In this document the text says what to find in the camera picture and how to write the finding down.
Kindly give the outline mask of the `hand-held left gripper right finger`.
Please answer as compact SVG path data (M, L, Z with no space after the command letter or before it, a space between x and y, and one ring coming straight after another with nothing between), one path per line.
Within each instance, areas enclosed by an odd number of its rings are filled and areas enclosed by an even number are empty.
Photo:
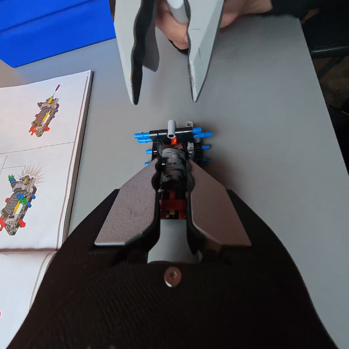
M187 241L192 254L252 243L225 187L192 160L187 174Z

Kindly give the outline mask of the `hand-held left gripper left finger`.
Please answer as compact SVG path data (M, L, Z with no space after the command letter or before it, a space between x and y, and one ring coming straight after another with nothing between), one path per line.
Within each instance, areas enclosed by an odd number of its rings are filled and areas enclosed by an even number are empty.
M149 252L160 236L159 158L119 190L95 240L96 246L139 248Z

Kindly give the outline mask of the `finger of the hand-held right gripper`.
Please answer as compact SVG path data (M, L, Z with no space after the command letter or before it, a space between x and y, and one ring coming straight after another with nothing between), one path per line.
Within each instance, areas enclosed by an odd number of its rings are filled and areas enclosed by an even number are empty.
M130 101L137 105L142 84L142 69L156 72L159 50L155 35L155 0L117 0L114 28Z
M190 88L193 102L197 102L210 66L224 0L185 0L184 5L188 18Z

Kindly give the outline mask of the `black lego technic model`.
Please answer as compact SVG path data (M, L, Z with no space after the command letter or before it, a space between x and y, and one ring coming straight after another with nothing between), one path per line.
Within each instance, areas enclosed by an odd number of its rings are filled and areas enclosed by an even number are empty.
M188 121L184 127L177 127L175 120L169 120L167 129L135 133L138 143L151 143L146 150L151 160L159 159L161 172L159 179L160 218L186 219L186 193L188 160L199 165L209 163L203 155L210 149L203 144L204 138L212 137L212 132L204 132L201 127L194 127Z

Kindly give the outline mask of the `lego instruction booklet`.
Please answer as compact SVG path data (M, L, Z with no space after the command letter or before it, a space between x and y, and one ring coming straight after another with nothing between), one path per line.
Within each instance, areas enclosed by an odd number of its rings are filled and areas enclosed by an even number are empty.
M1 330L26 317L67 237L92 82L1 87Z

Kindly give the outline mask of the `person's right hand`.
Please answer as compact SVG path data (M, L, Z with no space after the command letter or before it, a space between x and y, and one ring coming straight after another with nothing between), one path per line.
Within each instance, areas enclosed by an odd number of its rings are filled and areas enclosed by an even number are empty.
M157 1L156 27L180 50L188 49L187 25L172 16L167 1ZM245 15L267 13L273 9L270 0L227 0L223 5L220 29Z

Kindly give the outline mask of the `blue box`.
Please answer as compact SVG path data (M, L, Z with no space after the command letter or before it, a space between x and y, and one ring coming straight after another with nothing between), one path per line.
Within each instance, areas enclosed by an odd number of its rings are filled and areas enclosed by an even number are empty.
M115 37L108 1L0 1L0 59L11 67Z

